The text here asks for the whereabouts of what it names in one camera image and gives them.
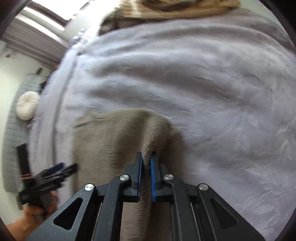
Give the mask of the person left hand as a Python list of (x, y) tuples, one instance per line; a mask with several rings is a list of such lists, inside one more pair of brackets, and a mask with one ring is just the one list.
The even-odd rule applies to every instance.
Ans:
[[(52, 191), (50, 197), (46, 219), (58, 209), (57, 192)], [(10, 237), (12, 237), (13, 240), (26, 240), (26, 238), (42, 224), (42, 221), (37, 221), (36, 216), (43, 215), (44, 212), (44, 209), (41, 209), (40, 207), (26, 204), (23, 208), (23, 216), (14, 223), (10, 223), (6, 226)]]

